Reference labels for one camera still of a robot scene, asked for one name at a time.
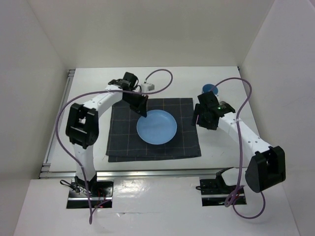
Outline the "blue plastic cup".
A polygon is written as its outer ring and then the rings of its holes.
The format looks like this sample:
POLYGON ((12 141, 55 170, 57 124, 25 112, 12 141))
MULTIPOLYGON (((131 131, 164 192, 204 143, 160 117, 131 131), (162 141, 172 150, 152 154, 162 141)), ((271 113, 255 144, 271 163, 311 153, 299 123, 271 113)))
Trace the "blue plastic cup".
POLYGON ((212 91, 214 93, 214 95, 218 95, 218 92, 219 92, 218 88, 213 84, 205 84, 202 87, 202 93, 207 93, 210 91, 212 91))

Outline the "blue plastic plate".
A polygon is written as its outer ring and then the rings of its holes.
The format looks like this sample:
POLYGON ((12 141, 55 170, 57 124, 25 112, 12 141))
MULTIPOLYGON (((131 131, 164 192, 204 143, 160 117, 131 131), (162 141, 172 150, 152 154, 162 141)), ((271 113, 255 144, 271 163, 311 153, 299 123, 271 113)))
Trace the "blue plastic plate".
POLYGON ((151 145, 163 145, 171 141, 177 133, 175 118, 164 110, 151 110, 146 117, 140 117, 136 130, 139 137, 151 145))

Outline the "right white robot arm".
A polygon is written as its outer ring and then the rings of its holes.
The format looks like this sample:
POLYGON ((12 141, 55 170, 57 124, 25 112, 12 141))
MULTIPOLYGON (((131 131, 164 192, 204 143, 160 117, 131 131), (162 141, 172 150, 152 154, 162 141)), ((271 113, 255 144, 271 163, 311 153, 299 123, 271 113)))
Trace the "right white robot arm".
POLYGON ((191 124, 208 130, 218 128, 235 142, 242 140, 243 157, 249 160, 243 172, 242 184, 259 193, 285 181, 285 152, 280 146, 272 147, 256 135, 228 103, 220 103, 213 92, 198 96, 191 124))

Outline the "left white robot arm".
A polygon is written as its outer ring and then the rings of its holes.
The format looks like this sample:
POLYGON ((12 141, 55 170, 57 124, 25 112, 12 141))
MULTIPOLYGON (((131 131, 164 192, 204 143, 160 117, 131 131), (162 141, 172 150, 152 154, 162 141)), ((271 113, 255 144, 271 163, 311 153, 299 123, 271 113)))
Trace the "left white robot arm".
POLYGON ((135 94, 138 78, 126 72, 122 79, 111 80, 106 93, 100 93, 83 103, 73 103, 69 110, 65 133, 73 144, 77 162, 75 183, 86 196, 97 192, 93 147, 99 136, 99 117, 121 100, 135 113, 147 116, 147 95, 135 94))

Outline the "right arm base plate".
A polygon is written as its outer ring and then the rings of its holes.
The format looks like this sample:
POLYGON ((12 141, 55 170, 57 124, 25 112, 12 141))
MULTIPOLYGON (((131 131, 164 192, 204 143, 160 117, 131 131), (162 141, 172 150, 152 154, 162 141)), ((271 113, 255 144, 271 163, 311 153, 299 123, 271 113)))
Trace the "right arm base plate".
POLYGON ((226 184, 222 174, 229 168, 220 170, 215 178, 200 179, 195 189, 201 193, 203 207, 223 206, 226 197, 235 189, 236 185, 226 184))

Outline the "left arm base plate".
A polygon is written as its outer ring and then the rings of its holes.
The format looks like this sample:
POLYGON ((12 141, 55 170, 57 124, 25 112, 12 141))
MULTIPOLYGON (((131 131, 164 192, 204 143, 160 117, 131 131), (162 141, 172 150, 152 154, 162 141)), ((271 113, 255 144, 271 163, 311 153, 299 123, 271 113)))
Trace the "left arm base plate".
MULTIPOLYGON (((67 209, 82 209, 89 208, 87 191, 84 187, 76 184, 75 182, 68 182, 61 180, 60 184, 69 188, 67 209)), ((113 181, 100 181, 97 183, 96 188, 89 192, 91 199, 91 206, 95 208, 97 205, 102 204, 99 208, 111 208, 112 197, 114 190, 113 181)))

